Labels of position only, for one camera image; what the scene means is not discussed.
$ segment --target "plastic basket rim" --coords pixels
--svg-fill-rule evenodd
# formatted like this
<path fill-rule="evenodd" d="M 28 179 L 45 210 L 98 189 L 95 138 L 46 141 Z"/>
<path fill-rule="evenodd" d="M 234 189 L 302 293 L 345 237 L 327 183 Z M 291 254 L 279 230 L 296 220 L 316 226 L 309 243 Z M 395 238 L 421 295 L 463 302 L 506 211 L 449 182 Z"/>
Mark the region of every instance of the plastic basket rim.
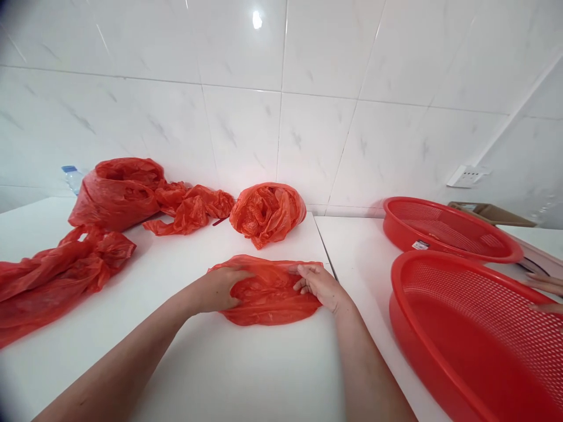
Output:
<path fill-rule="evenodd" d="M 440 353 L 438 348 L 435 346 L 434 341 L 426 334 L 425 330 L 422 328 L 418 322 L 418 318 L 415 312 L 412 310 L 410 303 L 408 302 L 405 292 L 402 289 L 401 272 L 404 266 L 411 261 L 419 260 L 421 258 L 438 258 L 443 261 L 447 261 L 450 264 L 458 264 L 467 270 L 472 270 L 480 275 L 483 275 L 509 290 L 520 294 L 523 298 L 533 302 L 535 304 L 552 304 L 556 303 L 554 300 L 548 298 L 547 296 L 536 292 L 530 287 L 524 286 L 518 281 L 494 271 L 488 267 L 485 267 L 477 262 L 470 261 L 466 258 L 459 257 L 456 255 L 451 255 L 446 252 L 439 251 L 429 251 L 429 250 L 414 250 L 401 254 L 394 262 L 391 267 L 391 284 L 393 286 L 393 295 L 395 300 L 403 314 L 406 323 L 409 325 L 414 336 L 422 343 L 423 347 L 430 354 L 430 358 L 438 365 L 440 370 L 446 375 L 450 380 L 452 385 L 456 388 L 458 393 L 465 399 L 468 405 L 475 410 L 484 420 L 497 420 L 497 417 L 489 409 L 489 407 L 477 396 L 477 394 L 467 385 L 467 383 L 457 374 L 457 371 L 451 367 L 446 358 Z M 563 322 L 563 315 L 555 315 Z"/>
<path fill-rule="evenodd" d="M 489 233 L 495 235 L 497 238 L 500 238 L 500 240 L 510 248 L 511 253 L 507 256 L 504 257 L 492 257 L 492 256 L 488 256 L 488 255 L 480 255 L 480 254 L 476 254 L 473 252 L 469 252 L 469 251 L 465 251 L 463 249 L 459 249 L 455 246 L 452 246 L 450 244 L 444 243 L 440 240 L 436 240 L 433 237 L 427 236 L 422 232 L 419 232 L 418 230 L 414 229 L 413 227 L 410 227 L 408 224 L 404 223 L 399 217 L 397 217 L 395 214 L 393 214 L 392 211 L 389 210 L 389 204 L 391 202 L 396 202 L 396 201 L 405 201 L 405 202 L 414 202 L 414 203 L 418 203 L 418 204 L 423 204 L 423 205 L 427 205 L 427 206 L 431 206 L 434 208 L 438 208 L 442 211 L 454 214 L 458 217 L 464 218 L 468 221 L 471 221 L 477 225 L 479 225 L 480 227 L 486 229 Z M 427 199 L 421 199 L 421 198 L 414 198 L 411 196 L 392 196 L 390 198 L 385 199 L 385 201 L 383 202 L 383 208 L 385 210 L 385 218 L 391 218 L 393 221 L 399 223 L 402 227 L 408 229 L 409 231 L 416 233 L 419 237 L 427 240 L 430 243 L 436 243 L 438 245 L 440 245 L 441 247 L 443 247 L 446 250 L 449 250 L 451 252 L 455 252 L 455 253 L 459 253 L 460 255 L 464 255 L 467 258 L 472 258 L 472 259 L 476 259 L 476 260 L 480 260 L 480 261 L 486 261 L 486 262 L 495 262 L 495 263 L 500 263 L 500 264 L 508 264 L 508 263 L 516 263 L 518 261 L 521 261 L 524 258 L 524 252 L 522 251 L 522 248 L 520 247 L 520 245 L 514 240 L 512 239 L 509 235 L 507 235 L 505 232 L 503 232 L 502 230 L 478 219 L 477 217 L 474 217 L 472 215 L 469 215 L 467 213 L 464 213 L 462 211 L 456 210 L 454 208 L 448 207 L 446 205 L 437 203 L 437 202 L 433 202 Z"/>

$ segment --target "white countertop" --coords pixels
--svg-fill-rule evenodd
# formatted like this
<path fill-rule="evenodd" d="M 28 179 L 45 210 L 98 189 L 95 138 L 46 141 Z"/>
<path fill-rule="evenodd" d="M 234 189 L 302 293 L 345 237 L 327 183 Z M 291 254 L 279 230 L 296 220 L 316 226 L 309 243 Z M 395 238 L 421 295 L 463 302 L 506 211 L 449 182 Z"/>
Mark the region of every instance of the white countertop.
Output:
<path fill-rule="evenodd" d="M 71 227 L 72 198 L 0 215 L 0 260 L 54 247 Z M 142 227 L 126 268 L 72 312 L 0 350 L 2 409 L 29 421 L 168 297 L 235 254 L 270 260 L 328 258 L 311 213 L 285 241 L 257 251 L 228 221 L 189 236 Z M 190 319 L 150 380 L 135 421 L 343 421 L 334 322 L 320 308 L 294 324 L 239 327 L 222 315 Z"/>
<path fill-rule="evenodd" d="M 356 303 L 381 355 L 420 422 L 449 421 L 403 357 L 389 319 L 391 265 L 402 253 L 382 219 L 315 217 L 340 284 Z"/>
<path fill-rule="evenodd" d="M 559 261 L 563 261 L 563 230 L 541 229 L 539 227 L 497 226 L 537 250 L 543 251 Z"/>

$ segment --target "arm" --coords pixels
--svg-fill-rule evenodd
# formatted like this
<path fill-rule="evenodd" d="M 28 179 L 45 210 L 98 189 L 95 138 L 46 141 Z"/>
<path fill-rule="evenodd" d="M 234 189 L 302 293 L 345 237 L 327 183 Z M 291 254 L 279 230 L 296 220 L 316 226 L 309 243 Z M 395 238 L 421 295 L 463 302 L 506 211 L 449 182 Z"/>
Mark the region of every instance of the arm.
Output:
<path fill-rule="evenodd" d="M 125 421 L 162 356 L 188 318 L 233 308 L 230 289 L 251 277 L 220 268 L 197 279 L 136 327 L 84 375 L 48 405 L 33 422 Z"/>
<path fill-rule="evenodd" d="M 297 272 L 294 289 L 314 294 L 334 314 L 348 422 L 416 421 L 350 296 L 322 267 L 299 265 Z"/>

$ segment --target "hand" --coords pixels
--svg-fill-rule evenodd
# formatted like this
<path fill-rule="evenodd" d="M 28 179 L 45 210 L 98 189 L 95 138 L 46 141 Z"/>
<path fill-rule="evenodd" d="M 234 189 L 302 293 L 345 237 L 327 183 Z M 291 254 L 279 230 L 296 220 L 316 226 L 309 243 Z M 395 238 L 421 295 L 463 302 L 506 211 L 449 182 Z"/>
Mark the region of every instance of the hand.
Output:
<path fill-rule="evenodd" d="M 218 268 L 187 286 L 182 293 L 194 314 L 224 311 L 237 306 L 240 301 L 230 295 L 230 290 L 239 281 L 255 276 L 240 269 L 240 266 Z"/>
<path fill-rule="evenodd" d="M 527 275 L 529 280 L 522 281 L 522 284 L 548 293 L 553 293 L 557 296 L 563 296 L 563 280 L 555 277 L 548 277 L 547 275 L 532 273 L 528 273 Z M 531 304 L 529 307 L 535 311 L 547 312 L 549 314 L 563 314 L 563 304 Z"/>
<path fill-rule="evenodd" d="M 301 294 L 314 294 L 333 314 L 342 304 L 353 303 L 338 281 L 320 266 L 299 264 L 296 268 L 290 269 L 290 273 L 302 276 L 302 279 L 293 286 L 293 290 L 301 290 Z"/>

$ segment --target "plastic water bottle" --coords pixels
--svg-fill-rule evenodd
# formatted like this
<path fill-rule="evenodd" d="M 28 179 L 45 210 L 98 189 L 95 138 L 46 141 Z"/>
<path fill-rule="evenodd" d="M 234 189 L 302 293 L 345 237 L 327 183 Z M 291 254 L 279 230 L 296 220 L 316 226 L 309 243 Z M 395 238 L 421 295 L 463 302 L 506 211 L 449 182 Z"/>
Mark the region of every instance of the plastic water bottle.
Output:
<path fill-rule="evenodd" d="M 74 192 L 76 196 L 78 196 L 78 192 L 80 192 L 80 185 L 82 184 L 82 179 L 84 175 L 80 173 L 76 167 L 74 166 L 62 166 L 63 172 L 65 172 L 65 180 L 68 184 L 70 190 Z"/>

